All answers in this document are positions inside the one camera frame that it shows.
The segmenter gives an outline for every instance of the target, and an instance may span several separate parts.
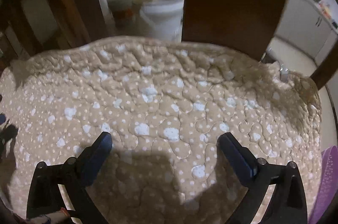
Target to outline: white bucket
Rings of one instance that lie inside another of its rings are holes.
[[[133,0],[136,35],[173,41],[181,33],[184,0]]]

